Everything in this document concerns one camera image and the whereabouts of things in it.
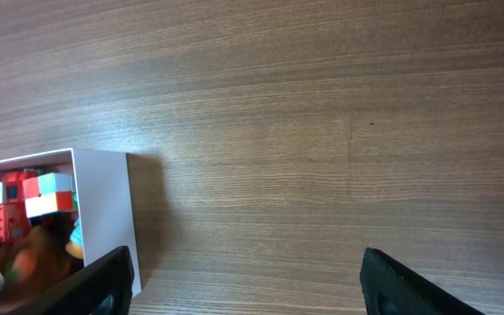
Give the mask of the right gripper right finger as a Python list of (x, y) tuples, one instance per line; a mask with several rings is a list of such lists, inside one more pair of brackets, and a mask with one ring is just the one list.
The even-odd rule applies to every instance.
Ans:
[(366, 248), (360, 284), (368, 315), (483, 315), (377, 248)]

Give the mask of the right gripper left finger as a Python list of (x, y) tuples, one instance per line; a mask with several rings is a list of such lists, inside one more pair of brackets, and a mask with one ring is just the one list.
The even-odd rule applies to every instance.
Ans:
[(13, 310), (15, 315), (127, 314), (135, 271), (130, 249), (119, 246), (41, 296)]

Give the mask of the brown plush toy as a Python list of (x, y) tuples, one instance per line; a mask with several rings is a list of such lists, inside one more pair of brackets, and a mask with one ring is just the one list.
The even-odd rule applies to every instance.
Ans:
[(32, 301), (83, 268), (84, 262), (66, 250), (73, 231), (72, 222), (38, 224), (23, 239), (0, 242), (0, 314)]

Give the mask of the white box pink interior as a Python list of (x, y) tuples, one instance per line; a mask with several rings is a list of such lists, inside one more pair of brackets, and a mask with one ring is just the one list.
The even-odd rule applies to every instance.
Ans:
[(132, 293), (139, 294), (142, 283), (127, 154), (65, 148), (12, 157), (0, 160), (0, 178), (6, 172), (24, 168), (70, 172), (74, 175), (84, 241), (84, 263), (89, 265), (112, 249), (127, 246), (134, 269)]

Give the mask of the multicoloured puzzle cube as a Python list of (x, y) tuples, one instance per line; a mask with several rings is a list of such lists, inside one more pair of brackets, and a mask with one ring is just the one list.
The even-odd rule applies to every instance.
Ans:
[(28, 218), (78, 210), (74, 176), (47, 173), (22, 182), (24, 207)]

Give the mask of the red toy truck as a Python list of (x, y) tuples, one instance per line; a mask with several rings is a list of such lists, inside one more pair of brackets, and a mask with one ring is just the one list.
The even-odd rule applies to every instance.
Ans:
[(37, 171), (10, 171), (0, 179), (0, 242), (22, 239), (30, 232), (31, 224), (25, 210), (23, 182), (36, 178)]

